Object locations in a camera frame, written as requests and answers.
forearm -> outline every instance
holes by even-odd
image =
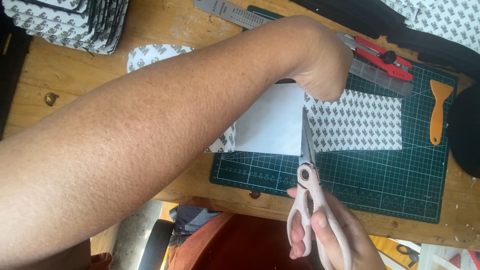
[[[0,143],[0,267],[116,223],[308,58],[304,18],[269,23],[98,87]]]

black knob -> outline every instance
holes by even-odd
[[[396,53],[392,50],[382,54],[380,59],[384,61],[385,64],[393,64],[396,61]]]

scissor pivot screw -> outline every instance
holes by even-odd
[[[301,170],[300,172],[300,176],[303,180],[307,181],[308,178],[310,177],[310,175],[308,174],[308,171],[307,170]]]

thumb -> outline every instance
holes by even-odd
[[[313,213],[311,222],[312,229],[318,240],[322,243],[323,250],[328,255],[332,265],[335,269],[343,269],[342,249],[340,248],[340,243],[328,222],[325,212],[322,209],[319,209]]]

scissor handle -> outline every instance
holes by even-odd
[[[303,179],[302,171],[306,171],[308,173],[307,180]],[[288,214],[288,219],[287,219],[287,234],[288,234],[288,240],[290,241],[290,245],[292,245],[292,242],[291,242],[292,219],[295,213],[299,211],[301,215],[302,227],[305,231],[305,236],[303,237],[303,243],[305,244],[305,252],[303,253],[302,257],[309,255],[310,251],[312,250],[312,240],[311,240],[312,225],[310,222],[311,216],[308,213],[308,207],[307,207],[307,193],[310,192],[310,195],[313,200],[313,212],[316,212],[320,209],[324,211],[327,217],[328,223],[332,228],[332,231],[334,232],[335,237],[338,240],[338,243],[340,244],[340,248],[342,250],[342,255],[343,255],[344,270],[351,270],[352,256],[351,256],[350,247],[348,245],[347,238],[345,237],[345,234],[343,233],[342,228],[338,224],[338,221],[336,220],[330,207],[327,204],[327,201],[323,194],[323,190],[319,184],[318,171],[315,168],[313,168],[311,165],[304,163],[299,166],[297,170],[297,176],[298,176],[298,182],[299,182],[298,189],[297,189],[297,196],[295,197],[295,201],[293,202],[292,209],[290,210],[290,213]],[[318,237],[315,236],[315,238],[317,240],[318,253],[319,253],[320,261],[322,262],[323,267],[325,268],[325,270],[335,270],[335,268],[332,265],[332,262],[330,261],[330,258],[327,255],[326,250],[324,249],[324,246],[322,245],[322,242],[320,242]]]

